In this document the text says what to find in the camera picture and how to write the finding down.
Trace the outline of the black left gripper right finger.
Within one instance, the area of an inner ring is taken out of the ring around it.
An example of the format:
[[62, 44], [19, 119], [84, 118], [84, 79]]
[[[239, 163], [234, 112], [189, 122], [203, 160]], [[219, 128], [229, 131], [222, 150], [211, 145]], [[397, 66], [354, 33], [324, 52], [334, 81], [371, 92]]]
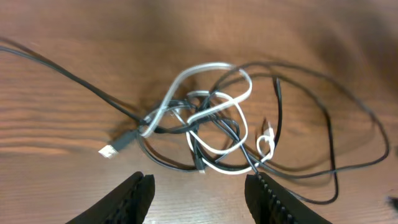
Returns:
[[246, 176], [244, 196], [256, 224], [330, 224], [263, 172]]

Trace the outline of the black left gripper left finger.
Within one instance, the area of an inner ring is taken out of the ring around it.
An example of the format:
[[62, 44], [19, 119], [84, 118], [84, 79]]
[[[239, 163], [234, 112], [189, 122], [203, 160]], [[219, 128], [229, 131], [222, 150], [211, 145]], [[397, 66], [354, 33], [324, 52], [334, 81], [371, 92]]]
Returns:
[[142, 224], [154, 195], [154, 176], [135, 172], [67, 224]]

